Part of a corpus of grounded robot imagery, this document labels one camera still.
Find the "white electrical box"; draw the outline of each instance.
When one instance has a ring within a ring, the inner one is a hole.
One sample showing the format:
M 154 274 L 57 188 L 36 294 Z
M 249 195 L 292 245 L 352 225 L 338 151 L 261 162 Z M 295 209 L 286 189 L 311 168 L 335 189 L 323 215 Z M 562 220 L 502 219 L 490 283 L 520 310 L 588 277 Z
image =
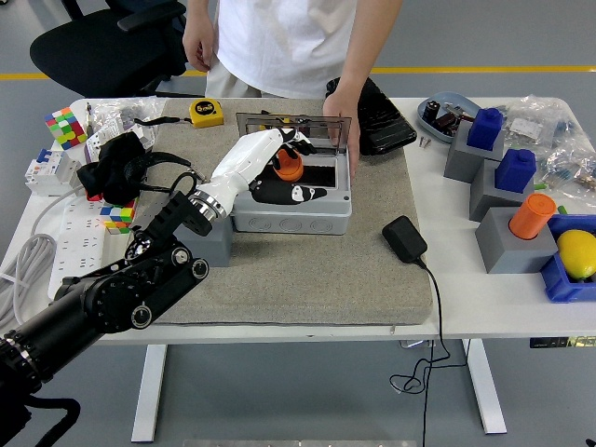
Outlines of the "white electrical box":
M 39 196 L 61 196 L 81 182 L 76 171 L 81 164 L 64 151 L 42 149 L 25 173 L 25 184 Z

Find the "power strip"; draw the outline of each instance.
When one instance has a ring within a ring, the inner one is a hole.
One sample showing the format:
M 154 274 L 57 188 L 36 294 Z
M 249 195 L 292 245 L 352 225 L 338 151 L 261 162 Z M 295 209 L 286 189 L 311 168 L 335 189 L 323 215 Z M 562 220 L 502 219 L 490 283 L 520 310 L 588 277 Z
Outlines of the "power strip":
M 102 267 L 105 226 L 100 219 L 103 201 L 73 199 L 64 209 L 56 257 L 49 278 L 47 295 L 54 300 L 65 277 L 82 277 Z

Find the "yellow tape measure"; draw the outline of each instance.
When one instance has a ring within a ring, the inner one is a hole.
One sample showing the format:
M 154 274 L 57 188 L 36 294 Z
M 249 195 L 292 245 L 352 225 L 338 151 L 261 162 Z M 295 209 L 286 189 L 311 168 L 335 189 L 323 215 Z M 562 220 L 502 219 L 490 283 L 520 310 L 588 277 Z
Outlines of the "yellow tape measure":
M 201 98 L 190 104 L 190 119 L 196 128 L 209 128 L 224 123 L 222 106 L 210 98 Z

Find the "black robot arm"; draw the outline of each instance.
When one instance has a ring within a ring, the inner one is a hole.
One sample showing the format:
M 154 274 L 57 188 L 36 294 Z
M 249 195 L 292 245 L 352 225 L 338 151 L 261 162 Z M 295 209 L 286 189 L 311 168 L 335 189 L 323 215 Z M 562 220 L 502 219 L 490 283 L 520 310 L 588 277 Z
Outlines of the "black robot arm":
M 173 235 L 180 224 L 210 231 L 209 220 L 179 192 L 145 229 L 133 229 L 124 259 L 65 278 L 51 306 L 0 338 L 0 445 L 31 419 L 27 406 L 67 410 L 37 444 L 52 445 L 76 422 L 78 403 L 33 393 L 104 334 L 146 328 L 207 277 L 207 262 Z

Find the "table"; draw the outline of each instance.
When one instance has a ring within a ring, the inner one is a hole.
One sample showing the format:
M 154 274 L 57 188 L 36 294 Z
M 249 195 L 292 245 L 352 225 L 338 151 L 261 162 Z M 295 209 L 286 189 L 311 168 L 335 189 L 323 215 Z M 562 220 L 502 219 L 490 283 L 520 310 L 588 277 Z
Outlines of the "table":
M 422 100 L 422 98 L 410 98 L 393 101 L 410 123 L 417 128 L 419 135 L 428 136 L 416 124 L 415 110 Z M 481 107 L 511 101 L 508 98 L 472 100 Z M 83 103 L 73 104 L 73 110 L 81 118 L 84 116 L 83 109 Z M 478 224 L 467 218 L 469 185 L 442 176 L 447 149 L 446 144 L 434 138 L 433 143 L 426 149 L 413 143 L 404 148 L 405 160 L 412 182 L 420 231 L 428 244 L 427 265 L 437 278 L 440 287 L 443 336 L 453 339 L 474 339 L 469 354 L 469 366 L 485 431 L 505 432 L 504 419 L 500 412 L 481 339 L 594 334 L 596 333 L 596 318 L 594 318 L 596 306 L 589 303 L 551 304 L 543 292 L 544 284 L 539 274 L 487 275 L 485 273 L 474 237 L 474 230 Z M 8 255 L 17 251 L 28 235 L 29 225 L 36 211 L 46 202 L 43 197 L 31 197 L 8 249 Z M 582 211 L 573 203 L 566 206 L 570 212 Z M 60 221 L 58 216 L 60 212 L 53 210 L 47 220 L 57 226 L 56 221 Z M 23 309 L 23 315 L 27 318 L 41 310 L 43 306 L 43 300 L 33 302 Z M 150 345 L 148 354 L 157 353 L 157 356 L 147 357 L 146 371 L 147 374 L 154 375 L 153 382 L 160 382 L 161 375 L 156 372 L 163 368 L 164 344 L 370 341 L 434 339 L 437 336 L 437 313 L 432 312 L 422 324 L 411 326 L 153 325 L 141 332 L 130 331 L 105 336 L 99 343 Z M 145 386 L 151 388 L 153 392 L 149 399 L 156 409 L 158 387 L 155 387 L 153 382 L 145 383 L 143 378 L 142 396 Z M 149 414 L 148 417 L 154 417 L 155 421 L 155 413 Z

